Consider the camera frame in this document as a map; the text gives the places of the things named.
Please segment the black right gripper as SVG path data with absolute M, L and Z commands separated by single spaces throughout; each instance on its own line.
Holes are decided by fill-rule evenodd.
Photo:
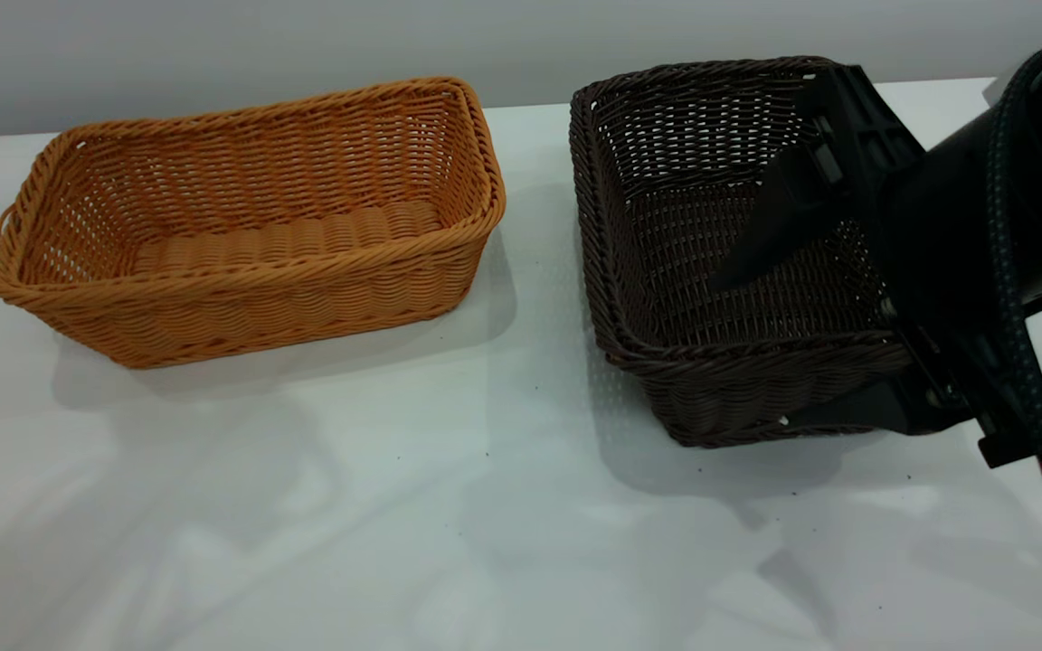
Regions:
M 927 380 L 885 376 L 782 424 L 922 436 L 964 408 L 992 468 L 1042 455 L 1042 372 L 1027 330 L 1042 312 L 1042 65 L 1021 66 L 991 107 L 931 149 L 858 66 L 823 71 L 801 114 L 821 144 L 766 166 L 710 287 L 753 283 L 845 215 L 863 227 L 895 329 Z

